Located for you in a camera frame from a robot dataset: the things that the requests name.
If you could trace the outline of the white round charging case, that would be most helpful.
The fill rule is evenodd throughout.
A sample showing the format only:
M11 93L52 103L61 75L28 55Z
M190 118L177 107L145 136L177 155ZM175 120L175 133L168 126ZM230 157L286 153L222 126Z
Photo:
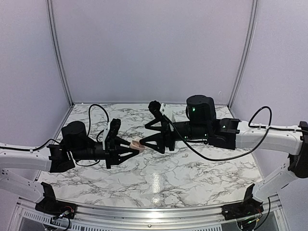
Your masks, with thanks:
M132 140L129 147L134 150L138 150L142 153L145 150L145 146L140 143L139 139Z

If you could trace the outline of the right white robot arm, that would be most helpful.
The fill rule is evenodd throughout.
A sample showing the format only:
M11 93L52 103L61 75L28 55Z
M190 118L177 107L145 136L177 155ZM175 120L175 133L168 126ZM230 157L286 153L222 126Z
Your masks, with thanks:
M145 125L157 133L140 140L140 144L164 153L175 149L175 143L205 140L207 144L224 149L260 148L288 154L289 160L270 173L262 182L246 190L238 211L248 216L269 196L290 182L308 176L308 124L298 126L272 126L254 124L234 118L218 119L214 100L204 95L193 95L186 100L188 121L176 122L173 111L164 103L150 102L148 108L154 120Z

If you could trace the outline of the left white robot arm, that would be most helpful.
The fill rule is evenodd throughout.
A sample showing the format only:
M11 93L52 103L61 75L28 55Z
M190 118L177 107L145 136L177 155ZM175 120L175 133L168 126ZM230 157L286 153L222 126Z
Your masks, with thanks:
M40 170L49 173L63 173L75 168L83 160L105 161L107 169L120 165L138 155L142 149L118 137L121 126L119 119L108 123L103 141L91 139L85 124L74 121L61 129L63 139L59 144L26 149L8 147L0 149L0 187L36 204L41 203L50 214L57 214L61 204L56 200L51 185L29 180L10 173L10 168Z

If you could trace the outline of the aluminium front rail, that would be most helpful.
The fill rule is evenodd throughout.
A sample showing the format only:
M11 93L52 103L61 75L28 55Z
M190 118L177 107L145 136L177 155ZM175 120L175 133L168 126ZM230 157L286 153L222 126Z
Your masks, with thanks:
M76 204L73 218L52 220L20 198L10 221L10 231L287 231L277 196L263 204L263 212L226 220L220 205L182 208L128 208Z

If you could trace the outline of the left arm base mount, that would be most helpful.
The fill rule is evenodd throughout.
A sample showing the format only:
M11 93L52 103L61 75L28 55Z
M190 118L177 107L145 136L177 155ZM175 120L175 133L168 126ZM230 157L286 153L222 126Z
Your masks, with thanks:
M77 205L74 203L57 200L51 185L42 182L43 199L36 203L35 209L49 215L59 216L68 211L67 216L73 219L76 214Z

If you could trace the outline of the left aluminium corner post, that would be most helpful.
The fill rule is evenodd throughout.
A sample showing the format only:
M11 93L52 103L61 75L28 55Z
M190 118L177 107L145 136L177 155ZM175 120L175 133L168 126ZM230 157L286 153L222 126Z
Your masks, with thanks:
M49 20L49 27L51 32L51 42L53 45L53 50L55 54L56 64L58 67L58 72L60 75L60 81L62 83L62 87L64 90L64 94L67 100L67 103L69 107L74 106L73 98L69 89L68 80L64 68L64 63L62 59L61 49L59 45L59 39L57 34L57 28L56 28L56 21L55 21L55 15L54 15L54 7L53 7L53 1L52 0L46 0L46 6L47 6L47 16Z

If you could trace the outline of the aluminium corner post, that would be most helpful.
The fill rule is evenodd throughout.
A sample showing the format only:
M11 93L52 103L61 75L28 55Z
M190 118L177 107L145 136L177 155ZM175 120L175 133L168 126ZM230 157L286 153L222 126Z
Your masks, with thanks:
M53 1L52 0L46 0L46 6L47 6L47 16L49 20L49 27L51 32L51 42L53 45L53 50L55 54L56 64L58 67L58 72L60 75L60 81L62 83L62 87L64 90L64 94L67 100L67 103L69 107L74 106L73 98L69 89L68 80L64 68L64 63L62 59L61 49L59 45L59 39L57 34L57 28L56 28L56 21L55 21L55 15L54 15L54 7L53 7Z
M259 1L253 0L251 4L248 29L247 29L247 33L246 33L246 37L244 41L244 48L243 48L242 56L240 59L239 67L237 70L235 82L232 87L231 95L229 97L229 101L227 104L227 107L229 108L230 111L232 110L235 104L236 96L240 89L240 85L241 85L241 82L244 76L245 66L246 66L248 56L251 50L251 46L253 43L253 37L254 37L255 27L256 27L256 22L257 22L258 7L259 7Z

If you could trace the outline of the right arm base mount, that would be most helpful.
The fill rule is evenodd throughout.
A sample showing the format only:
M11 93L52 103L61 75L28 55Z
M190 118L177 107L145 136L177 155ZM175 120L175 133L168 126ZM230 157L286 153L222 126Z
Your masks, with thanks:
M221 214L225 220L252 216L264 211L263 203L253 199L254 186L255 184L252 184L246 189L243 201L222 206Z

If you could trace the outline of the right aluminium corner post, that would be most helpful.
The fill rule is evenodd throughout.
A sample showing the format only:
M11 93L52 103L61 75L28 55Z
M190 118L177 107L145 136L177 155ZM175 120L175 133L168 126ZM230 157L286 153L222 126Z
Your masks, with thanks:
M247 29L247 33L246 33L246 37L244 41L244 48L243 48L242 56L240 59L239 67L237 70L235 82L232 87L231 95L229 97L229 101L227 104L227 107L229 108L230 111L232 110L235 104L236 96L240 89L240 85L241 85L241 82L244 76L245 66L246 66L248 56L251 50L251 46L253 43L253 37L254 37L255 27L256 27L256 22L257 22L258 7L259 7L259 1L253 0L251 4L248 29Z

